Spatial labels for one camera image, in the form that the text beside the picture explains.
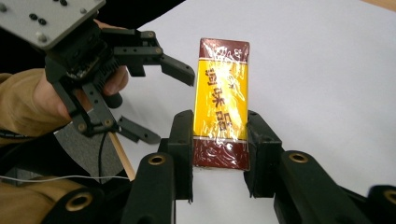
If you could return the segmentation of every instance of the gray metal plate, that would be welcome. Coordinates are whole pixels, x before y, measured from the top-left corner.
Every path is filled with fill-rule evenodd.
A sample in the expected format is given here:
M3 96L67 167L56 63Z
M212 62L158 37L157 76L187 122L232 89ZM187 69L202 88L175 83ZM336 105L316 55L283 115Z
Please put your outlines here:
M105 3L106 0L0 0L0 26L40 49L50 49Z

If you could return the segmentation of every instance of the beige jacket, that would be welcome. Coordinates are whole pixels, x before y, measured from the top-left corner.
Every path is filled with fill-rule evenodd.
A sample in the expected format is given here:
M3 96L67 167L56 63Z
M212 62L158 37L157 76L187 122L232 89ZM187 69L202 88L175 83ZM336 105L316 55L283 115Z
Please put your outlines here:
M0 74L0 130L36 137L67 124L67 120L40 111L33 102L35 86L43 74L44 69L32 69L13 76ZM16 142L15 139L0 138L0 150L1 146ZM0 223L41 223L60 198L82 187L69 180L15 187L2 183L0 177Z

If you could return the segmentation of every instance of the person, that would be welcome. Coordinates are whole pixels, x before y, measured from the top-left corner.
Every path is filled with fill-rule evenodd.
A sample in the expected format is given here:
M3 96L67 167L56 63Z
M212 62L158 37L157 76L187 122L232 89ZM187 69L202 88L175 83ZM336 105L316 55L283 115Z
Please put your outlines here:
M137 29L182 2L111 0L99 10L95 21L101 28ZM139 17L134 16L134 12L139 12ZM46 79L44 55L3 29L0 29L0 36L2 55L7 58L7 62L4 59L0 62L0 130L34 139L69 123L71 119L64 103ZM119 67L106 82L104 94L121 91L127 85L128 77L126 67ZM78 99L84 108L89 108L86 96L78 95ZM29 138L0 136L0 155L2 147L26 140ZM65 194L80 188L84 186L68 179L18 186L3 183L0 179L0 223L41 223Z

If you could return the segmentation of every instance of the white surface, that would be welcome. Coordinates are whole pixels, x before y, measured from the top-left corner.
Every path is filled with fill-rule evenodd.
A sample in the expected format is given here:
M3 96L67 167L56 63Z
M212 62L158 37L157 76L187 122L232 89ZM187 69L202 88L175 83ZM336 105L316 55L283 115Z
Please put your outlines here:
M396 13L361 1L190 0L141 31L197 70L201 37L250 42L249 109L283 141L317 159L337 184L366 196L396 186ZM169 136L194 109L195 87L146 68L114 111ZM133 166L158 146L120 136ZM249 198L242 173L194 168L194 202L177 223L277 223L273 199Z

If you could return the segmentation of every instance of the package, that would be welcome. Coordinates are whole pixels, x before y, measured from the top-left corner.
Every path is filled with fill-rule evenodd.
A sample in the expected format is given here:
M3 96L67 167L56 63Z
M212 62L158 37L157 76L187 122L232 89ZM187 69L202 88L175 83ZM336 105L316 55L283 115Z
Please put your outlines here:
M202 38L193 121L193 165L249 169L245 41Z

